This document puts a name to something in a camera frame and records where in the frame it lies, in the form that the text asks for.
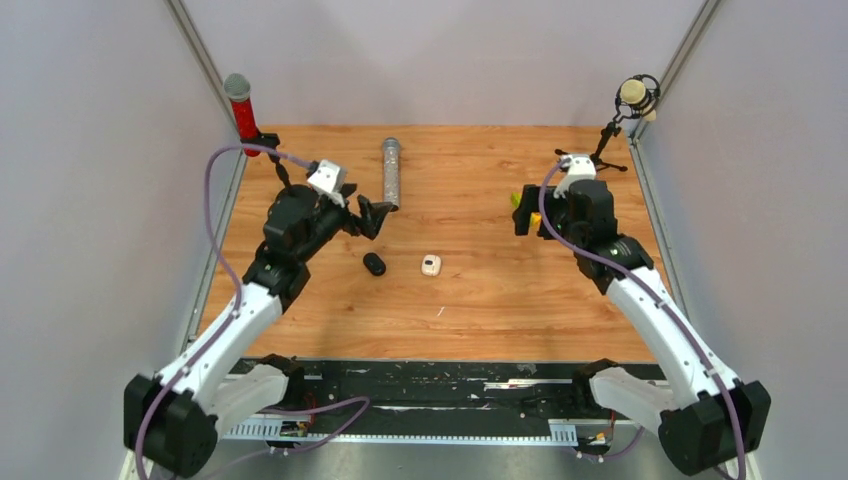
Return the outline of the black earbud charging case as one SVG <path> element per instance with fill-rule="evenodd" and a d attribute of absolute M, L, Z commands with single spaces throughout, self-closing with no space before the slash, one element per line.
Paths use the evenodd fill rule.
<path fill-rule="evenodd" d="M 387 271 L 387 265 L 385 264 L 383 259 L 375 252 L 366 253 L 363 256 L 362 260 L 366 270 L 373 276 L 382 276 Z"/>

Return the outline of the white earbud case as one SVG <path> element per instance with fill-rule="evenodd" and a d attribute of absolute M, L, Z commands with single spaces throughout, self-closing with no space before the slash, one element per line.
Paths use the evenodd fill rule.
<path fill-rule="evenodd" d="M 421 263 L 421 273 L 425 276 L 435 277 L 441 273 L 442 259 L 438 255 L 425 255 Z"/>

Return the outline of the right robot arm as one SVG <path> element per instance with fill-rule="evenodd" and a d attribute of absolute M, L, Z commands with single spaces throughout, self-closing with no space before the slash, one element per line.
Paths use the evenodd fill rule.
<path fill-rule="evenodd" d="M 761 444 L 771 396 L 745 383 L 692 329 L 668 293 L 654 262 L 618 230 L 605 182 L 577 180 L 563 191 L 524 186 L 512 214 L 518 236 L 538 215 L 538 235 L 573 251 L 579 271 L 624 314 L 652 352 L 667 387 L 657 387 L 602 359 L 585 366 L 571 390 L 584 417 L 605 409 L 657 436 L 665 455 L 692 476 L 730 460 L 745 460 Z"/>

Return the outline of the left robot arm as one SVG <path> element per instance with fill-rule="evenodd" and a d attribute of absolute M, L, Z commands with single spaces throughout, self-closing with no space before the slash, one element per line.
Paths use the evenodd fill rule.
<path fill-rule="evenodd" d="M 221 437 L 272 405 L 298 411 L 306 386 L 288 363 L 274 357 L 227 382 L 247 348 L 294 303 L 311 274 L 307 263 L 338 232 L 375 239 L 395 205 L 346 198 L 355 185 L 343 184 L 340 203 L 315 188 L 295 184 L 281 190 L 268 209 L 264 240 L 235 293 L 201 336 L 152 376 L 136 375 L 124 390 L 124 443 L 138 462 L 150 460 L 181 477 L 197 474 Z"/>

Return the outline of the silver glitter microphone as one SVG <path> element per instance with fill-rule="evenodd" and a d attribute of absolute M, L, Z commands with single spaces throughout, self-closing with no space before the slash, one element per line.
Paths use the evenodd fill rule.
<path fill-rule="evenodd" d="M 392 205 L 392 212 L 400 208 L 400 142 L 387 137 L 382 143 L 383 151 L 383 201 Z"/>

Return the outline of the beige condenser microphone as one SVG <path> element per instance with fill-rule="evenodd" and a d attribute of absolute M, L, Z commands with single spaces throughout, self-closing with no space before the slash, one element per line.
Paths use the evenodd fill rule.
<path fill-rule="evenodd" d="M 653 122 L 661 97 L 659 84 L 650 75 L 637 75 L 625 80 L 616 97 L 618 114 L 626 120 Z"/>

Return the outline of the black tripod mic stand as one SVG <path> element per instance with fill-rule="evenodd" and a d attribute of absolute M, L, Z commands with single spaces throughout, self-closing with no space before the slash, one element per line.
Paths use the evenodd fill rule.
<path fill-rule="evenodd" d="M 650 75 L 650 74 L 636 74 L 636 75 L 633 75 L 631 77 L 634 77 L 634 76 L 637 76 L 637 75 Z M 657 83 L 659 84 L 659 89 L 661 90 L 659 80 L 657 78 L 655 78 L 653 75 L 650 75 L 650 76 L 653 77 L 657 81 Z M 615 114 L 613 115 L 612 119 L 601 130 L 600 139 L 599 139 L 598 144 L 595 148 L 595 151 L 589 155 L 591 160 L 594 162 L 596 169 L 598 171 L 602 171 L 602 170 L 605 170 L 605 169 L 614 169 L 614 170 L 618 170 L 620 172 L 626 172 L 628 170 L 627 166 L 609 163 L 609 162 L 602 159 L 602 153 L 603 153 L 604 149 L 607 147 L 609 141 L 612 138 L 617 137 L 622 132 L 622 124 L 626 120 L 626 119 L 623 119 L 618 114 L 618 111 L 617 111 L 617 108 L 616 108 L 616 97 L 617 97 L 619 87 L 616 91 L 615 98 L 614 98 Z"/>

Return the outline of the red glitter microphone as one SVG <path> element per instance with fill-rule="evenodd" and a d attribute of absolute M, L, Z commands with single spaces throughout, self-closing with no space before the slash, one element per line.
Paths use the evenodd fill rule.
<path fill-rule="evenodd" d="M 223 91 L 230 102 L 240 139 L 253 143 L 260 137 L 260 131 L 250 99 L 250 82 L 240 73 L 231 73 L 224 79 Z"/>

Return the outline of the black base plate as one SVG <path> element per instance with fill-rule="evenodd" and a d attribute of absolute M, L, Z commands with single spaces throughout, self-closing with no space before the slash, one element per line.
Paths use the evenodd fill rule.
<path fill-rule="evenodd" d="M 624 437 L 634 422 L 591 407 L 577 363 L 300 359 L 279 407 L 235 428 L 247 438 L 565 445 Z"/>

